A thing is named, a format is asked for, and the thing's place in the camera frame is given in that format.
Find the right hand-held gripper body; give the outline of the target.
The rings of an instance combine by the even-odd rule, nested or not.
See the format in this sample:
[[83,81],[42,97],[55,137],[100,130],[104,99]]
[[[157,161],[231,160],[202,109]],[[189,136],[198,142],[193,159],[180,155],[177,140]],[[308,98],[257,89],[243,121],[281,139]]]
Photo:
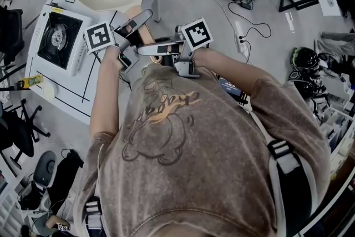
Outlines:
[[199,48],[208,48],[213,41],[205,19],[199,18],[183,26],[176,26],[172,37],[179,37],[183,40],[180,42],[182,44],[180,53],[162,56],[161,65],[175,68],[181,77],[198,78],[200,75],[195,72],[193,55]]

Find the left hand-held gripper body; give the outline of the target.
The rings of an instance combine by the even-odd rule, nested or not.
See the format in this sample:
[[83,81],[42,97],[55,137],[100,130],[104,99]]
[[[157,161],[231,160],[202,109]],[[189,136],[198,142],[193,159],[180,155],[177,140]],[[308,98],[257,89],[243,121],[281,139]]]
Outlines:
[[130,71],[139,61],[139,55],[126,36],[123,36],[124,28],[113,29],[108,22],[88,27],[83,37],[86,52],[98,54],[107,47],[113,46],[120,50],[118,61],[123,65],[123,71]]

